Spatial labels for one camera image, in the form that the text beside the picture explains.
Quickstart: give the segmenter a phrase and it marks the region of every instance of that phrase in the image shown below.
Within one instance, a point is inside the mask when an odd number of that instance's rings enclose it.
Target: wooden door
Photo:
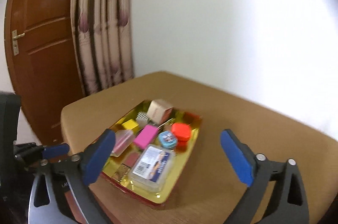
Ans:
[[[12,32],[17,39],[14,55]],[[60,113],[83,97],[74,54],[70,0],[8,0],[5,48],[14,90],[40,141],[63,141]]]

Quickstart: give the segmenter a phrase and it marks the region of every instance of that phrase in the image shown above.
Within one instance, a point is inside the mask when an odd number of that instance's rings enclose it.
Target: white wall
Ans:
[[[0,0],[0,90],[14,92],[10,75],[8,73],[5,46],[3,41],[6,3],[7,0]],[[37,144],[40,144],[40,141],[33,133],[22,111],[20,111],[19,115],[18,137],[16,142],[18,144],[26,142],[36,142]]]
[[[136,75],[168,70],[338,139],[338,0],[131,0]]]

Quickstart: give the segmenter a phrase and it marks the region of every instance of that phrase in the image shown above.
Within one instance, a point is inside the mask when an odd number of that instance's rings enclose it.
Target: printed label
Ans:
[[[170,153],[150,146],[136,165],[133,173],[152,182],[157,182],[169,156]]]
[[[169,142],[174,141],[175,139],[174,139],[173,134],[169,132],[169,133],[163,135],[163,140],[164,140],[165,143],[169,143]]]

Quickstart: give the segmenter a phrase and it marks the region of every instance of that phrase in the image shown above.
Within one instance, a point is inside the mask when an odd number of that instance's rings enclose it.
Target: cardboard box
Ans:
[[[168,120],[173,106],[163,99],[156,99],[150,103],[147,116],[156,124],[161,124]]]

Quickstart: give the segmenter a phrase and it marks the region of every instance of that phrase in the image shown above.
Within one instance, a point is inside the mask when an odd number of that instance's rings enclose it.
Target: blue tin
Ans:
[[[158,140],[160,141],[161,146],[165,149],[173,149],[177,145],[177,138],[170,131],[161,132],[158,135]]]

